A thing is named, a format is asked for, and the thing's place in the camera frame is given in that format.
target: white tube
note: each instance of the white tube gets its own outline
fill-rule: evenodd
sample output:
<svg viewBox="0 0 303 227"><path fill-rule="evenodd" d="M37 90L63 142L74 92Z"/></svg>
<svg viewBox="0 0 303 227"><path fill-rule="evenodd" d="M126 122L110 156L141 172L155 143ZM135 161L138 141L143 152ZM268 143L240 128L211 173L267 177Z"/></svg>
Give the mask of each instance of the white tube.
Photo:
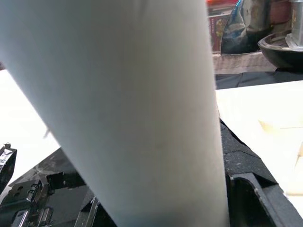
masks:
<svg viewBox="0 0 303 227"><path fill-rule="evenodd" d="M204 0L2 0L0 28L1 61L119 227L229 225Z"/></svg>

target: white cylinder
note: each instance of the white cylinder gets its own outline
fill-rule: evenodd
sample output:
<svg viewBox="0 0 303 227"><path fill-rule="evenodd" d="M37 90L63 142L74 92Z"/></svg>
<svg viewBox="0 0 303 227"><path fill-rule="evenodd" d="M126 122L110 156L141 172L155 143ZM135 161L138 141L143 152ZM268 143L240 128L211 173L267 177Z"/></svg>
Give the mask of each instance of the white cylinder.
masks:
<svg viewBox="0 0 303 227"><path fill-rule="evenodd" d="M0 60L119 227L229 225L205 8L0 2Z"/></svg>

